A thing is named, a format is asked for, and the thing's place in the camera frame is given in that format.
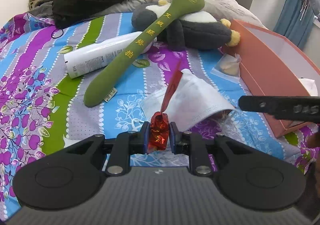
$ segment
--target cardboard box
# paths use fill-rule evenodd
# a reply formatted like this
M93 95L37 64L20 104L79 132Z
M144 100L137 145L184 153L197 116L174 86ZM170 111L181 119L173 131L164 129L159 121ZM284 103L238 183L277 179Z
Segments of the cardboard box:
M310 96L298 78L315 80L320 91L319 68L286 37L239 20L232 21L231 29L241 34L240 43L222 51L241 56L240 75L252 95ZM264 115L276 137L308 124Z

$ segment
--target green stripe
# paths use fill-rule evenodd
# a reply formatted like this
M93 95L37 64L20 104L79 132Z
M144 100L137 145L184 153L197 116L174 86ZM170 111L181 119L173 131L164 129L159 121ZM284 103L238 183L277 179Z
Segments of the green stripe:
M291 132L289 134L284 135L285 140L287 140L287 142L292 145L292 146L297 146L298 145L298 136L296 133Z
M96 42L102 28L104 17L96 18L91 21L88 32L79 43L78 49ZM77 88L82 81L82 77L71 79L67 75L58 85L60 92L53 96L52 100L55 106L59 106L55 113L50 113L50 121L53 121L52 127L48 130L50 137L43 137L44 145L41 146L42 152L52 154L64 148L63 137L67 135L67 112L68 104L76 95Z

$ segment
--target red foil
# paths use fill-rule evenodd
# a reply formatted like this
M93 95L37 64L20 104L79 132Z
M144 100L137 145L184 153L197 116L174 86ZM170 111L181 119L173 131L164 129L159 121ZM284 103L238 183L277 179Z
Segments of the red foil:
M170 83L164 95L160 112L154 113L150 121L150 136L148 152L154 150L165 150L169 138L169 119L166 113L163 113L169 104L172 95L175 93L182 77L182 72L179 70L180 61L177 64L177 69L173 73Z
M169 138L169 119L166 113L156 112L150 122L149 151L165 150Z

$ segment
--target black cable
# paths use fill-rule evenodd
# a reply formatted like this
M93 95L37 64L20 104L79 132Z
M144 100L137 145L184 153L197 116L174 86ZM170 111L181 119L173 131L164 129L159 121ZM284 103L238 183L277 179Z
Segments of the black cable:
M62 31L62 34L61 34L60 36L58 36L58 37L54 37L53 35L54 35L57 31L59 31L59 30ZM54 31L51 33L51 37L52 37L52 39L57 39L57 38L63 36L63 34L64 34L63 29L56 29L56 30L54 30Z

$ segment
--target white plastic tube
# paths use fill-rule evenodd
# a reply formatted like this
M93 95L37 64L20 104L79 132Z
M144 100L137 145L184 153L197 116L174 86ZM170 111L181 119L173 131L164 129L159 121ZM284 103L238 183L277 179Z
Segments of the white plastic tube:
M71 79L107 66L142 32L134 32L94 43L64 55ZM144 50L148 51L152 43Z

